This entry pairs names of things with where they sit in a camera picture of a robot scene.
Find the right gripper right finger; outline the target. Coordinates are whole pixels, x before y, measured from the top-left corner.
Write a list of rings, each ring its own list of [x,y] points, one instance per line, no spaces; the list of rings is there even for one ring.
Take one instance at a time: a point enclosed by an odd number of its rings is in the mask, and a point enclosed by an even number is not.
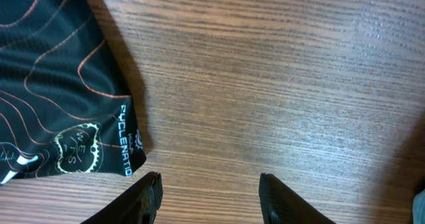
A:
[[[335,224],[273,174],[260,175],[258,194],[265,224]]]

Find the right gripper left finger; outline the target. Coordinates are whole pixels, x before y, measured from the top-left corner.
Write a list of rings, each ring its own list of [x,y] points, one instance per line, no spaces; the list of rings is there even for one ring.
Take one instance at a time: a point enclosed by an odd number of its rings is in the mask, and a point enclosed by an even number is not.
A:
[[[162,198],[161,174],[151,171],[82,224],[152,224]]]

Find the black orange-patterned cycling jersey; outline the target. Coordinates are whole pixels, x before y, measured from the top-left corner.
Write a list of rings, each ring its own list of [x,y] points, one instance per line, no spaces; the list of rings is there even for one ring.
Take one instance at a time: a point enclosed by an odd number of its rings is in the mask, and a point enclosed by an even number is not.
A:
[[[133,98],[87,0],[1,0],[1,183],[131,175]]]

